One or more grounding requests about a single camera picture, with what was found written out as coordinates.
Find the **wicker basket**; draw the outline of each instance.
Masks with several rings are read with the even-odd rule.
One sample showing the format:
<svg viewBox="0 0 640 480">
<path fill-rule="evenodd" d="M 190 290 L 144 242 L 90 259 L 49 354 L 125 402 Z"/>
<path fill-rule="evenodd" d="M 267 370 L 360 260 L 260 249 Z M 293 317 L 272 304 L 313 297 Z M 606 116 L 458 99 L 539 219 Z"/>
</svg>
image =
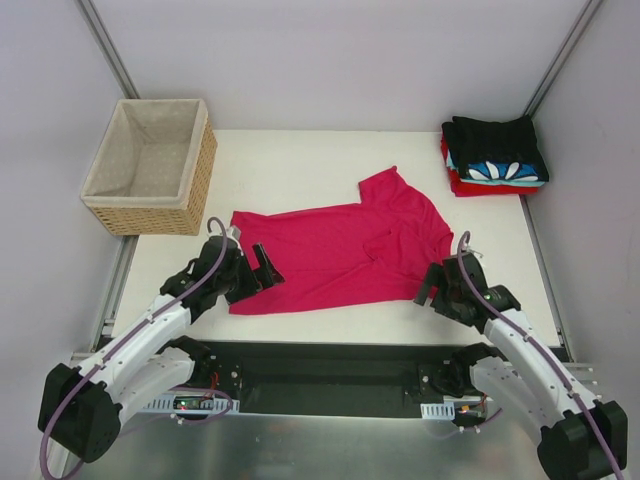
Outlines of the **wicker basket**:
<svg viewBox="0 0 640 480">
<path fill-rule="evenodd" d="M 120 100 L 82 200 L 114 235 L 197 235 L 216 147 L 202 100 Z"/>
</svg>

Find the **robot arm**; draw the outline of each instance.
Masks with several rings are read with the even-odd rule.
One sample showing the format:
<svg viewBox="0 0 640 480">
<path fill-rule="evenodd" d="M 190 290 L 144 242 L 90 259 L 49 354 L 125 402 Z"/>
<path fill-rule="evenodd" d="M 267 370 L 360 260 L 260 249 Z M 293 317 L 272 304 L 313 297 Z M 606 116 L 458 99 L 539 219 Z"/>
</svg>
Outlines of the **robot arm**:
<svg viewBox="0 0 640 480">
<path fill-rule="evenodd" d="M 487 286 L 473 253 L 432 264 L 415 302 L 424 305 L 434 287 L 431 306 L 436 312 L 477 328 L 494 345 L 475 344 L 456 352 L 430 377 L 435 390 L 454 397 L 480 391 L 493 398 L 537 446 L 540 463 L 552 480 L 600 479 L 614 473 L 596 429 L 617 466 L 625 468 L 625 412 L 614 401 L 599 402 L 576 381 L 539 339 L 511 292 L 502 285 Z"/>
<path fill-rule="evenodd" d="M 227 232 L 211 236 L 200 256 L 165 282 L 125 332 L 76 368 L 59 364 L 49 373 L 38 419 L 41 431 L 51 428 L 51 438 L 84 462 L 93 462 L 140 408 L 177 385 L 201 385 L 215 373 L 208 348 L 189 337 L 172 339 L 220 295 L 235 303 L 284 282 L 261 245 L 253 247 L 260 266 L 252 270 L 238 242 L 239 231 L 231 227 Z M 69 403 L 61 409 L 63 402 Z M 51 427 L 54 414 L 59 417 Z"/>
</svg>

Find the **red t-shirt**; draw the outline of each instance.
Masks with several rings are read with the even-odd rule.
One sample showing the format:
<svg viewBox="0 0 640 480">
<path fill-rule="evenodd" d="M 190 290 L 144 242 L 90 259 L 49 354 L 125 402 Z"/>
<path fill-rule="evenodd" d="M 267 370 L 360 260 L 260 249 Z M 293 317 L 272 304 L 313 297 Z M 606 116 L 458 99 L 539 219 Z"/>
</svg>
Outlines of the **red t-shirt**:
<svg viewBox="0 0 640 480">
<path fill-rule="evenodd" d="M 431 201 L 392 167 L 359 184 L 360 203 L 278 215 L 234 212 L 240 244 L 262 243 L 285 283 L 231 305 L 240 315 L 413 299 L 453 233 Z"/>
</svg>

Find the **folded clothes stack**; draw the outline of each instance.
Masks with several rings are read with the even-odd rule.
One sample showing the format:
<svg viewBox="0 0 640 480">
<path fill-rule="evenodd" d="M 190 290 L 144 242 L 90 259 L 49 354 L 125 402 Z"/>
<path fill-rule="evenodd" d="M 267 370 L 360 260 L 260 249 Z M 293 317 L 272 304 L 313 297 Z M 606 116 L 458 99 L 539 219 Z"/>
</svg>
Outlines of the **folded clothes stack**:
<svg viewBox="0 0 640 480">
<path fill-rule="evenodd" d="M 456 196 L 528 195 L 549 181 L 528 115 L 505 123 L 452 120 L 442 124 L 442 156 Z"/>
</svg>

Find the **white wall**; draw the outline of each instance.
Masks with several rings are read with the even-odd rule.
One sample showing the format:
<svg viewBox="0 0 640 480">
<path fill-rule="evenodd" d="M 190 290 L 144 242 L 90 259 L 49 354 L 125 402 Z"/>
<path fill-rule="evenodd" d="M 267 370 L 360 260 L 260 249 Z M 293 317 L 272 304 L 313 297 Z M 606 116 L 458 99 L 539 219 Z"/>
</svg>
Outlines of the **white wall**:
<svg viewBox="0 0 640 480">
<path fill-rule="evenodd" d="M 524 110 L 585 0 L 96 0 L 140 94 L 216 128 L 436 131 Z"/>
<path fill-rule="evenodd" d="M 530 199 L 577 358 L 630 416 L 640 457 L 640 2 L 605 2 L 536 117 L 551 184 Z"/>
<path fill-rule="evenodd" d="M 0 478 L 24 478 L 47 372 L 89 342 L 118 239 L 79 192 L 122 96 L 72 1 L 0 2 Z"/>
</svg>

